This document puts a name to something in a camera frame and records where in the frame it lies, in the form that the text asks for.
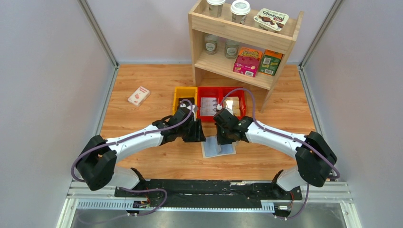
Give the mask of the yellow plastic bin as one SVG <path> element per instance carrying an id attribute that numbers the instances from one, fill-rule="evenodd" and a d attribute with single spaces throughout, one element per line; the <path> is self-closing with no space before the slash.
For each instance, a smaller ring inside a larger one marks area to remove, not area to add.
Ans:
<path id="1" fill-rule="evenodd" d="M 173 94 L 173 107 L 172 114 L 175 114 L 178 107 L 180 106 L 180 101 L 183 99 L 188 99 L 192 102 L 193 105 L 198 105 L 198 87 L 185 87 L 185 86 L 177 86 L 174 89 Z"/>

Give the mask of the beige card holder wallet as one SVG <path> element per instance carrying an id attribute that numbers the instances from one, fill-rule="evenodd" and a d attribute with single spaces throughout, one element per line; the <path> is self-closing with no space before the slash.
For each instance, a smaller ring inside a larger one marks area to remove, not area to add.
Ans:
<path id="1" fill-rule="evenodd" d="M 206 138 L 205 142 L 201 142 L 203 158 L 207 159 L 236 154 L 236 146 L 238 146 L 238 144 L 238 142 L 233 142 L 232 144 L 218 145 L 217 137 L 209 136 Z"/>

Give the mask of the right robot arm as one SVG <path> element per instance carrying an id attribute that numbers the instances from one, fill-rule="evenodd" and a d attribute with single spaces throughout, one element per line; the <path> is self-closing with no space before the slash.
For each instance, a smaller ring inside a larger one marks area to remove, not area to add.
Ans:
<path id="1" fill-rule="evenodd" d="M 222 108 L 213 116 L 220 143 L 244 141 L 265 145 L 295 159 L 296 166 L 279 171 L 273 178 L 272 195 L 285 198 L 292 189 L 304 184 L 323 187 L 335 168 L 337 157 L 317 132 L 308 135 L 270 127 L 253 117 L 241 119 Z"/>

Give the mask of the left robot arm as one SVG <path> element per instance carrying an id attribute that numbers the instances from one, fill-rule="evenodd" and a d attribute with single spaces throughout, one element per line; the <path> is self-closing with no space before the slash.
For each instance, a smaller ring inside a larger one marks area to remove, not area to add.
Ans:
<path id="1" fill-rule="evenodd" d="M 134 169 L 117 166 L 121 160 L 148 148 L 159 147 L 181 138 L 185 143 L 204 142 L 202 121 L 189 107 L 179 108 L 174 115 L 124 136 L 104 139 L 92 137 L 72 164 L 71 174 L 92 191 L 105 186 L 127 189 L 134 197 L 143 195 L 145 183 Z"/>

